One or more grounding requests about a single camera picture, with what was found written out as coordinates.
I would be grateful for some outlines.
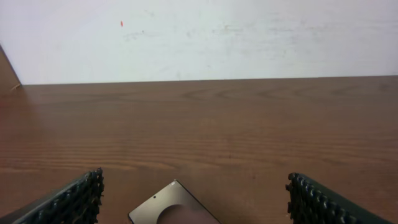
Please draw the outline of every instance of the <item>brown tabletop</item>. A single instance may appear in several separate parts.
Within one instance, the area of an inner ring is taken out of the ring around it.
[[[0,215],[102,167],[100,223],[129,223],[173,179],[223,223],[292,223],[290,172],[398,222],[398,77],[39,85],[0,99]]]

